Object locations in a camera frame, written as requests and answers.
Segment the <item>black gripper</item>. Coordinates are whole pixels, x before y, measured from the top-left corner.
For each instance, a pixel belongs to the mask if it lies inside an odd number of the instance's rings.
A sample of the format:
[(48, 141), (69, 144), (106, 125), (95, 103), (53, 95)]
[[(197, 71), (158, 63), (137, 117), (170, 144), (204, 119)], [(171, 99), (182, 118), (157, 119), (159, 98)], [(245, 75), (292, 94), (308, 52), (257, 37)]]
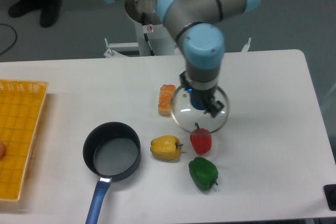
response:
[(212, 118), (216, 118), (224, 108), (224, 104), (220, 101), (215, 101), (216, 84), (210, 84), (210, 88), (206, 83), (196, 83), (184, 71), (180, 74), (180, 82), (182, 89), (190, 95), (191, 105), (197, 109), (204, 111), (204, 114), (209, 114)]

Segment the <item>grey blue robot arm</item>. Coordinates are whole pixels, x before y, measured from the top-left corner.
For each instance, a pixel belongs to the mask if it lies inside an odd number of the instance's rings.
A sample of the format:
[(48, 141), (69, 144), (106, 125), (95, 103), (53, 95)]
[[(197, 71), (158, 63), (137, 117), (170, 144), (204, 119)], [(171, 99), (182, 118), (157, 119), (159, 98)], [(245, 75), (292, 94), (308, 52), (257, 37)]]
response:
[(248, 12), (261, 0), (150, 0), (154, 14), (175, 41), (186, 61), (181, 85), (190, 92), (194, 108), (216, 117), (224, 105), (215, 99), (223, 33), (217, 22)]

